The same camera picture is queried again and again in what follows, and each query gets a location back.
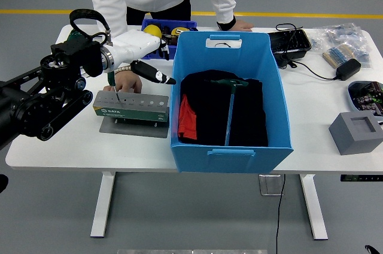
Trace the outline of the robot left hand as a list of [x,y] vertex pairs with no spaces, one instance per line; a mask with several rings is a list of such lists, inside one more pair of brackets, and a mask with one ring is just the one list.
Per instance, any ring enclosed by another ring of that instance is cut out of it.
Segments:
[[117,36],[110,44],[104,44],[101,47],[101,58],[104,72],[108,74],[109,85],[115,86],[114,71],[122,63],[127,63],[135,74],[154,83],[175,84],[174,78],[140,61],[155,51],[159,51],[162,57],[169,59],[169,48],[164,40],[134,29]]

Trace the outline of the person's right hand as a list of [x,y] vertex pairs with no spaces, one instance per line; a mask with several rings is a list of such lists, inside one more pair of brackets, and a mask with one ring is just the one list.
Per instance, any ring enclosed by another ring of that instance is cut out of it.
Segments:
[[114,78],[115,89],[117,92],[141,93],[141,79],[132,71],[120,71],[114,76]]

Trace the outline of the person's left hand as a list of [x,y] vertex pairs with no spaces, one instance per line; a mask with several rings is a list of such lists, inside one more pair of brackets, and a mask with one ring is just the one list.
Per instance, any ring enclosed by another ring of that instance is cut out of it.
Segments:
[[230,28],[230,31],[251,32],[254,25],[243,20],[237,20],[236,23]]

